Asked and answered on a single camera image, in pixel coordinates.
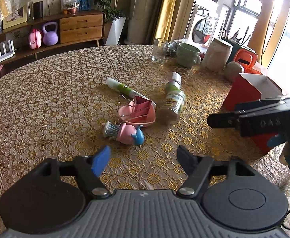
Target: potted plant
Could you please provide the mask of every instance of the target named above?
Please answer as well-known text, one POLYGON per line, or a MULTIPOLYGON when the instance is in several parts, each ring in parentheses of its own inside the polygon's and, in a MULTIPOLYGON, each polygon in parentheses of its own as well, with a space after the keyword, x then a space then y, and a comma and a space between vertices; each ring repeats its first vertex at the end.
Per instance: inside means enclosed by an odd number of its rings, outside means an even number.
POLYGON ((120 10, 117 10, 117 1, 114 0, 114 9, 111 8, 112 0, 94 0, 94 5, 105 13, 104 44, 117 45, 126 20, 120 10))

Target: pink toy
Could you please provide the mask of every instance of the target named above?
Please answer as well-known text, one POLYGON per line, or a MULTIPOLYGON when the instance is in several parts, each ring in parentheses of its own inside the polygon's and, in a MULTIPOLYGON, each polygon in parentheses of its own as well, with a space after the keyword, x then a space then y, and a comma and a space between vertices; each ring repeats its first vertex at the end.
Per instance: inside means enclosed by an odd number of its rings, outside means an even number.
POLYGON ((117 140, 126 145, 141 145, 144 143, 144 134, 141 131, 141 125, 136 128, 133 125, 113 124, 106 122, 103 127, 103 137, 117 140))
POLYGON ((122 123, 120 131, 116 136, 116 140, 126 145, 134 144, 132 134, 136 134, 136 128, 133 125, 122 123))
POLYGON ((36 49, 41 47, 41 32, 38 29, 33 29, 33 31, 28 36, 30 49, 36 49))

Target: black speaker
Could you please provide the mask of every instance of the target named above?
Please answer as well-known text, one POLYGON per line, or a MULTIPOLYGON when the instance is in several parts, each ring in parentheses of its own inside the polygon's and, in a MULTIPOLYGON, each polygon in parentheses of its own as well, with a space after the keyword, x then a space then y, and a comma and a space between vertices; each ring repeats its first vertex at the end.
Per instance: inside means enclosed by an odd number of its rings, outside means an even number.
POLYGON ((42 1, 33 3, 33 14, 34 14, 34 20, 40 19, 43 17, 42 1))

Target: drinking glass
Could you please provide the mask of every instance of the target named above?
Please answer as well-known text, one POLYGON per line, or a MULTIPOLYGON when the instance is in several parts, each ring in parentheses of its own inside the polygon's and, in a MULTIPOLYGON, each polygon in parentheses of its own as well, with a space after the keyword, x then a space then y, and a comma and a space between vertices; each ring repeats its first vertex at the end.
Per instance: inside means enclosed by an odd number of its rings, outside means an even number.
POLYGON ((165 58, 169 41, 162 38, 155 38, 152 61, 162 62, 165 58))

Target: tablecloth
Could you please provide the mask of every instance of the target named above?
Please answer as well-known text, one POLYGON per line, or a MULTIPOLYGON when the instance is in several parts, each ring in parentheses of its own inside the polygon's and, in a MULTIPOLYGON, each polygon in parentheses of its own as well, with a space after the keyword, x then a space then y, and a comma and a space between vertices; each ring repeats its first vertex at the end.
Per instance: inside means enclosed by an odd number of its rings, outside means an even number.
MULTIPOLYGON (((290 172, 278 161, 281 146, 264 157, 248 138, 233 129, 210 129, 206 118, 219 111, 231 84, 194 66, 179 67, 173 58, 150 60, 152 46, 86 48, 50 56, 0 78, 0 195, 46 157, 72 160, 112 148, 101 180, 115 188, 176 190, 187 178, 176 160, 178 145, 216 160, 236 155, 276 185, 290 172), (180 121, 143 128, 145 143, 127 146, 104 139, 103 123, 118 120, 118 94, 108 77, 130 86, 159 106, 166 74, 179 72, 187 96, 180 121)), ((74 183, 74 179, 64 177, 74 183)), ((5 229, 0 218, 0 232, 5 229)))

